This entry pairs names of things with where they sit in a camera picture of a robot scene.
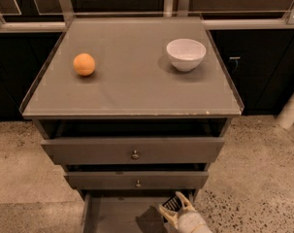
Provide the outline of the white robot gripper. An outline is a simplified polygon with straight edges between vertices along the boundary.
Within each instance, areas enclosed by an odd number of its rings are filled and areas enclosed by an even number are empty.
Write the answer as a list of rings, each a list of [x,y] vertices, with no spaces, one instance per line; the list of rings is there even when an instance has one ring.
[[[185,214],[179,217],[177,212],[168,210],[162,205],[158,206],[159,213],[174,228],[177,228],[179,233],[212,233],[202,216],[198,212],[195,212],[195,208],[191,202],[179,191],[176,192],[176,195],[181,201],[181,207]]]

